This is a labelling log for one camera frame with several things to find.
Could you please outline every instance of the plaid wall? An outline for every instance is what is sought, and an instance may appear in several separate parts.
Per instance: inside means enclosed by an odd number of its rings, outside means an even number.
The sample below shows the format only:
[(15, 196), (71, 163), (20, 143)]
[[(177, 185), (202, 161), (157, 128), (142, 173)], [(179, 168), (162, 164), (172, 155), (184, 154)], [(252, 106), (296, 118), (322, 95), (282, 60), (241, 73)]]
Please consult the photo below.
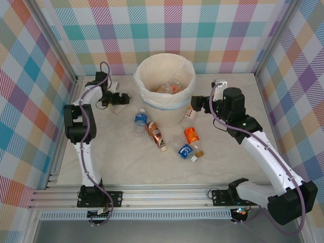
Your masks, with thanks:
[(0, 3), (0, 242), (17, 242), (72, 82), (23, 0)]
[(302, 3), (259, 84), (284, 159), (319, 188), (311, 215), (324, 236), (324, 0)]
[(49, 0), (37, 1), (76, 73), (86, 75), (94, 75), (101, 61), (112, 74), (133, 74), (145, 58), (163, 52), (192, 61), (196, 73), (252, 72), (289, 2), (51, 0), (51, 12), (44, 5)]

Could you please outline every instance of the trash can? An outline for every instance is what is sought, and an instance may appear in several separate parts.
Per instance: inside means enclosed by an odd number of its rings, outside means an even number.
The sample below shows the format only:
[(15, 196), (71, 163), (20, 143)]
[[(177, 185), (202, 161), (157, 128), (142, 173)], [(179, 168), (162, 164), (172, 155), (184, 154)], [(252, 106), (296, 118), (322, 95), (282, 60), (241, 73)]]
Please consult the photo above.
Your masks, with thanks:
[[(151, 121), (163, 128), (173, 127), (181, 121), (195, 89), (195, 72), (189, 60), (170, 53), (153, 55), (138, 66), (134, 79)], [(186, 88), (173, 95), (156, 92), (172, 79), (177, 79)]]

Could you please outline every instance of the bottle cap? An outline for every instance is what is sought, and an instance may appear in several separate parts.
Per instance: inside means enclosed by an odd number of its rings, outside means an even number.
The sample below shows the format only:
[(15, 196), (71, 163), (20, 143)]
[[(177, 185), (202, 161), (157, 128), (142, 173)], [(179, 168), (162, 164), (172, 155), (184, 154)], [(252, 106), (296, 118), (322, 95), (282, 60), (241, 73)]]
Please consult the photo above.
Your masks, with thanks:
[(197, 156), (197, 158), (203, 156), (204, 152), (203, 151), (199, 151), (197, 152), (195, 155)]
[(198, 158), (197, 158), (196, 156), (193, 156), (193, 157), (191, 158), (191, 161), (195, 163), (197, 159), (198, 159)]
[(163, 146), (162, 148), (160, 148), (162, 152), (166, 151), (168, 149), (168, 147)]

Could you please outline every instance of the orange label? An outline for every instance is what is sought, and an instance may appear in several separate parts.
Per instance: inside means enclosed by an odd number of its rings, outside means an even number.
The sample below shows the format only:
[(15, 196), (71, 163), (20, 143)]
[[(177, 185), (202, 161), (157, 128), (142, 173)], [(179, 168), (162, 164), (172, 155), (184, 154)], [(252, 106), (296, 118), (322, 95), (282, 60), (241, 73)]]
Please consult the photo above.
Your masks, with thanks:
[(186, 136), (189, 144), (196, 140), (199, 140), (198, 134), (194, 128), (188, 128), (184, 130), (184, 135)]

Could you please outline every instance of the colorful checkered backdrop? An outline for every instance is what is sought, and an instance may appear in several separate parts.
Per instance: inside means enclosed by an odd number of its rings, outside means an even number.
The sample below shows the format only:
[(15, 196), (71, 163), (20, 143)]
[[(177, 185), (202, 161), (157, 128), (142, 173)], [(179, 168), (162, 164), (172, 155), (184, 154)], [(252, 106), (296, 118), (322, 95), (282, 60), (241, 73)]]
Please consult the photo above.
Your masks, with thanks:
[(23, 0), (0, 3), (0, 242), (17, 242), (72, 82)]
[(324, 0), (302, 3), (259, 84), (284, 159), (318, 186), (311, 215), (324, 236)]
[(289, 0), (37, 2), (76, 73), (94, 75), (106, 61), (116, 75), (133, 74), (145, 58), (163, 52), (192, 61), (196, 73), (252, 72)]

